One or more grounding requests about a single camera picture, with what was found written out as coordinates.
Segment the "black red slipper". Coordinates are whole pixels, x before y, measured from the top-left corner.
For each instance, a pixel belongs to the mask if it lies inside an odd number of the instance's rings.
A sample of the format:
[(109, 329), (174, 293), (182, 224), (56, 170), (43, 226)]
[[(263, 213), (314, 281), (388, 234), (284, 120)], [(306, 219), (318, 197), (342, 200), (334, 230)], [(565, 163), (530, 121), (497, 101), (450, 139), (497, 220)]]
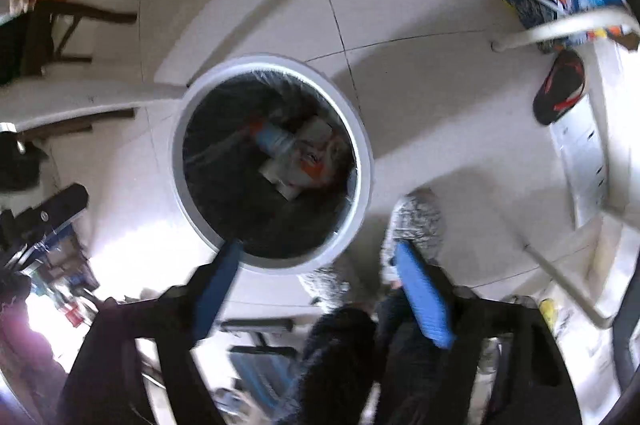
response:
[(585, 89), (584, 61), (573, 50), (561, 51), (534, 98), (536, 121), (543, 126), (553, 124), (582, 99)]

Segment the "red white snack bag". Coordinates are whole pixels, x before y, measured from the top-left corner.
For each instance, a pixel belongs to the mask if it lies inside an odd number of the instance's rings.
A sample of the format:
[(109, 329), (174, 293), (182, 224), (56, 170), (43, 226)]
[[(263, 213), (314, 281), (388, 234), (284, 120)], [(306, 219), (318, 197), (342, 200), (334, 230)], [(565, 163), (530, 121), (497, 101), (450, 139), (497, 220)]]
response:
[(269, 156), (260, 174), (285, 200), (332, 183), (348, 151), (341, 133), (319, 116), (308, 120), (295, 134), (260, 120), (250, 125), (250, 135), (259, 150)]

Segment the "white round trash bin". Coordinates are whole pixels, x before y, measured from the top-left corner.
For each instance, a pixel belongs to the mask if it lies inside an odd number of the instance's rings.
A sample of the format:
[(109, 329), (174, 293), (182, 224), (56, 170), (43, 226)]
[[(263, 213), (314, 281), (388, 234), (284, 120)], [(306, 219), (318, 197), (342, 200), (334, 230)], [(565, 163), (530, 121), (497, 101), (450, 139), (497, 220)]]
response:
[(186, 90), (170, 138), (182, 215), (242, 266), (298, 275), (345, 252), (372, 191), (373, 157), (349, 99), (311, 66), (275, 54), (218, 64)]

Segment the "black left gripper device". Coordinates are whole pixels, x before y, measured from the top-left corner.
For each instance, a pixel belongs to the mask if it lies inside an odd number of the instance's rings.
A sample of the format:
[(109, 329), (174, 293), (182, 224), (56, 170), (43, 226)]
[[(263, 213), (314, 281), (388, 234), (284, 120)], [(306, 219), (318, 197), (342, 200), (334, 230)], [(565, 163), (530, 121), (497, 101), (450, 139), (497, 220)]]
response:
[(57, 240), (88, 204), (86, 188), (73, 183), (17, 216), (9, 209), (2, 211), (1, 268), (21, 271), (29, 267), (47, 252), (47, 243)]

